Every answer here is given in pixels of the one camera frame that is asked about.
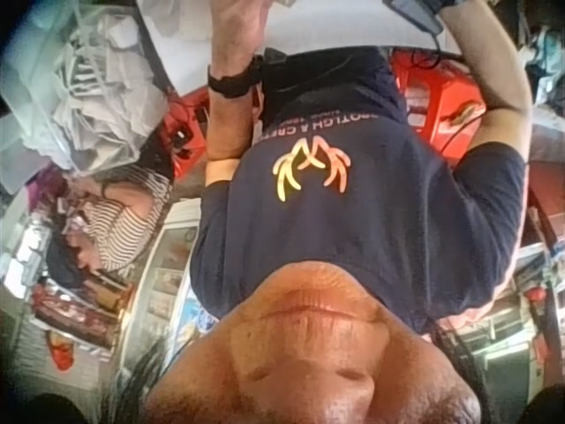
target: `glass door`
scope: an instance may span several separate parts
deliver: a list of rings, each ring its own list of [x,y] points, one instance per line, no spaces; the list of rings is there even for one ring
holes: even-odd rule
[[[125,368],[132,370],[159,337],[168,335],[197,230],[198,222],[165,226],[157,239],[133,306]]]

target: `black and white striped top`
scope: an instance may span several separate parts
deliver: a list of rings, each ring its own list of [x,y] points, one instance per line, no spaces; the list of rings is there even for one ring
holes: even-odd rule
[[[154,197],[148,219],[139,218],[118,201],[99,199],[88,205],[88,235],[94,239],[102,268],[114,271],[132,263],[145,249],[169,201],[171,183],[157,172],[138,165],[112,170],[109,179],[144,186]]]

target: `shirt logo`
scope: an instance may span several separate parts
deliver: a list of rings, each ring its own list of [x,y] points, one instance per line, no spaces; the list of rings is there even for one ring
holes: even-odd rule
[[[297,182],[293,175],[293,165],[298,156],[302,153],[305,160],[298,165],[297,170],[305,170],[309,166],[325,170],[326,164],[316,156],[322,151],[329,161],[329,176],[324,181],[324,186],[330,186],[339,175],[339,192],[345,193],[347,188],[347,168],[351,166],[351,159],[341,149],[332,148],[319,135],[314,136],[312,151],[308,147],[307,139],[297,141],[290,153],[281,156],[273,167],[273,174],[277,176],[276,191],[281,201],[286,201],[286,182],[295,190],[302,190],[302,186]]]

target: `watch strap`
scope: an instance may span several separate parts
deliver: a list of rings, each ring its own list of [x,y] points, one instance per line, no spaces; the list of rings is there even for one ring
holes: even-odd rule
[[[234,76],[222,77],[221,79],[214,78],[208,68],[208,87],[227,99],[243,97],[249,93],[253,86],[260,83],[262,65],[262,57],[254,56],[249,66],[243,72]]]

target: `mouth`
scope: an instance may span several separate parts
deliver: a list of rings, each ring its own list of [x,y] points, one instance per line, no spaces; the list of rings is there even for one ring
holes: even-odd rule
[[[317,314],[353,321],[372,321],[366,308],[359,302],[331,291],[298,290],[285,294],[267,307],[261,318],[295,314]]]

